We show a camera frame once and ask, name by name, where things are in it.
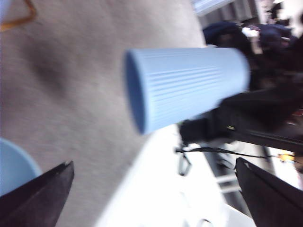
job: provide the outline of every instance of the light blue cup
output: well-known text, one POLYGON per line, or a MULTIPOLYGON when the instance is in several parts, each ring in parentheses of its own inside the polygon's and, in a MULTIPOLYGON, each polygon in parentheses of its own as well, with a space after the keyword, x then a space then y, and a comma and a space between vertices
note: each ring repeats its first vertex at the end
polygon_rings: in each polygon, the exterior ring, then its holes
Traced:
POLYGON ((0 138, 0 195, 4 195, 41 174, 37 163, 22 148, 0 138))
POLYGON ((245 56, 230 48, 133 49, 125 68, 142 134, 216 108, 245 91, 250 79, 245 56))

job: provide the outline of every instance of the gray carpet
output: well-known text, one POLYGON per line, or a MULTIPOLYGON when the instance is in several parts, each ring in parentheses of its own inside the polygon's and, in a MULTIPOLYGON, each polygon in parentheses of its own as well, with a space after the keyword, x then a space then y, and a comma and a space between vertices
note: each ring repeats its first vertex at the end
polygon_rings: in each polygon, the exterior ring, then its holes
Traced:
POLYGON ((200 47, 200 27, 189 0, 33 2, 34 22, 1 33, 1 136, 43 171, 74 161, 57 226, 90 227, 147 139, 127 108, 125 49, 200 47))

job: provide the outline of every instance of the white table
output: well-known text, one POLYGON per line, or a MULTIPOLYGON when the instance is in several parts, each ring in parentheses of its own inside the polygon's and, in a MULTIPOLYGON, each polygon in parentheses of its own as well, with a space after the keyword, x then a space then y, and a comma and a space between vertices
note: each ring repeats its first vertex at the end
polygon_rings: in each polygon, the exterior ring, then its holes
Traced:
POLYGON ((214 227, 255 226, 225 204, 204 154, 188 154, 192 168, 178 175, 178 142, 175 125, 150 136, 96 227, 196 227, 204 218, 214 227))

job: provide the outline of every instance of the yellow object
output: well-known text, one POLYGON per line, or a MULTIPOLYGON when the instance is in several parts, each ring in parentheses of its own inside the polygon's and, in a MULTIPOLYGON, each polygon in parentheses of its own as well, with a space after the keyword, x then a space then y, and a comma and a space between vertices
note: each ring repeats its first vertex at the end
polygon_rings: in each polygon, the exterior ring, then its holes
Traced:
POLYGON ((287 150, 283 150, 282 154, 279 154, 279 158, 282 161, 294 161, 294 153, 287 150))
POLYGON ((27 22, 30 22, 32 21, 33 19, 35 19, 36 15, 37 15, 37 11, 33 5, 33 3, 31 2, 31 0, 24 0, 24 2, 26 3, 28 9, 29 9, 29 16, 27 17, 22 17, 20 19, 16 19, 16 20, 13 20, 13 21, 9 21, 9 22, 6 22, 6 23, 3 23, 1 25, 1 31, 7 31, 13 27, 16 27, 16 26, 19 26, 19 25, 22 25, 22 24, 25 24, 27 22))

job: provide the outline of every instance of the orange object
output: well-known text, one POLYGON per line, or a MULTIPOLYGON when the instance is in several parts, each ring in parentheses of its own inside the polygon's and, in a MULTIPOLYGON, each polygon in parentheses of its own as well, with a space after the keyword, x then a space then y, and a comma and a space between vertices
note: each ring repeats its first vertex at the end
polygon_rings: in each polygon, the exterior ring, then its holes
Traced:
POLYGON ((9 21, 9 22, 5 22, 1 25, 1 31, 7 31, 11 28, 14 28, 16 26, 25 24, 27 22, 32 21, 33 19, 35 19, 36 15, 37 15, 37 11, 33 5, 33 3, 31 2, 31 0, 24 0, 24 2, 26 3, 28 9, 29 9, 29 16, 27 17, 22 17, 13 21, 9 21))

